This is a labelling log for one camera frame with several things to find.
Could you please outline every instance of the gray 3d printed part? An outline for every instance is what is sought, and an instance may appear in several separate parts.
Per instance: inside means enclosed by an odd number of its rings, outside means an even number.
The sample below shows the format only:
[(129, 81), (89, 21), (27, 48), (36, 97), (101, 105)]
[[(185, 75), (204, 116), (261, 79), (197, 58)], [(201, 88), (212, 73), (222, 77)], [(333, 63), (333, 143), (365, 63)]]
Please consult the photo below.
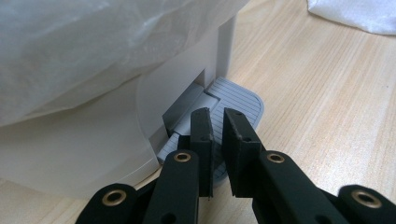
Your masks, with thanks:
[(190, 134), (191, 112), (201, 107), (210, 109), (210, 118), (216, 142), (214, 181), (219, 183), (227, 176), (225, 163), (220, 151), (224, 107), (244, 113), (251, 126), (256, 128), (264, 111), (264, 103), (254, 92), (238, 86), (223, 77), (218, 77), (206, 91), (197, 84), (191, 84), (168, 112), (163, 115), (170, 138), (157, 154), (160, 162), (163, 162), (169, 153), (177, 149), (178, 138), (181, 135)]

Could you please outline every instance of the plastic bag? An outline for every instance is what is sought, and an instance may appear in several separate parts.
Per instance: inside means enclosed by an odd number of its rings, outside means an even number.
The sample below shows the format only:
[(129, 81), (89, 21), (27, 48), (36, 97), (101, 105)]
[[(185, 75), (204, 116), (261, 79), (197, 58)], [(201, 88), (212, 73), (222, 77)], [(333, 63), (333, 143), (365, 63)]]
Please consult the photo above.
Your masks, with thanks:
[(396, 1), (308, 0), (320, 17), (380, 35), (396, 35)]
[(148, 73), (247, 1), (2, 1), (0, 126), (76, 107)]

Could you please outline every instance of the black plastic part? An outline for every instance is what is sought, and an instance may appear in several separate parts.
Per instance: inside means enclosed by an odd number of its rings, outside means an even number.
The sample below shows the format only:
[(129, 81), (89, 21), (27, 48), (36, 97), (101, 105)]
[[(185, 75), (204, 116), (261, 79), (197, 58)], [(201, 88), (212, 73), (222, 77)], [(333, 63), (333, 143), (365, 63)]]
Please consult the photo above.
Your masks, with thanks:
[(178, 137), (177, 141), (177, 150), (189, 150), (190, 149), (190, 136), (189, 135), (181, 135)]
[(143, 222), (143, 218), (145, 217), (146, 211), (149, 207), (149, 202), (156, 184), (157, 179), (151, 181), (146, 186), (137, 191), (136, 209), (131, 214), (131, 224), (140, 224)]
[(258, 223), (281, 223), (281, 219), (276, 211), (276, 208), (268, 195), (265, 194), (265, 196), (261, 195), (253, 198), (253, 203), (251, 206)]
[(191, 113), (190, 150), (199, 157), (199, 196), (213, 197), (214, 136), (208, 108)]
[(260, 155), (260, 180), (283, 223), (347, 223), (332, 203), (286, 154)]
[[(112, 190), (125, 192), (125, 200), (113, 206), (104, 205), (104, 197)], [(139, 217), (139, 212), (144, 207), (139, 207), (137, 203), (137, 191), (128, 185), (112, 184), (97, 191), (90, 199), (79, 215), (77, 224), (126, 224), (139, 223), (139, 220), (132, 217)], [(120, 195), (118, 193), (108, 196), (108, 200), (115, 202)]]
[(198, 167), (198, 156), (189, 150), (166, 157), (143, 223), (197, 223)]
[(337, 208), (350, 223), (396, 223), (396, 205), (375, 190), (359, 185), (340, 189)]
[(336, 196), (330, 194), (326, 190), (323, 190), (323, 189), (319, 189), (319, 190), (323, 193), (323, 195), (327, 198), (327, 200), (329, 200), (329, 202), (332, 203), (332, 205), (336, 206), (337, 200), (338, 200), (338, 198)]
[(224, 108), (221, 152), (235, 197), (254, 197), (258, 179), (254, 163), (262, 150), (262, 142), (245, 115)]

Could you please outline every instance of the light wood surface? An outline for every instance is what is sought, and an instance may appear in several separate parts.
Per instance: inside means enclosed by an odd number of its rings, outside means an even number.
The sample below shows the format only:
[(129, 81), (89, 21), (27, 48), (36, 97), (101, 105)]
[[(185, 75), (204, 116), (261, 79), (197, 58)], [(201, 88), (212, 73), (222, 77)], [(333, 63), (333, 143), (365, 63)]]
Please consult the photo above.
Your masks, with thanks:
[[(396, 38), (309, 14), (306, 2), (252, 0), (235, 29), (228, 79), (260, 95), (257, 133), (320, 188), (376, 189), (396, 203)], [(200, 223), (257, 223), (229, 182), (200, 200)], [(0, 223), (74, 223), (87, 201), (0, 181)]]

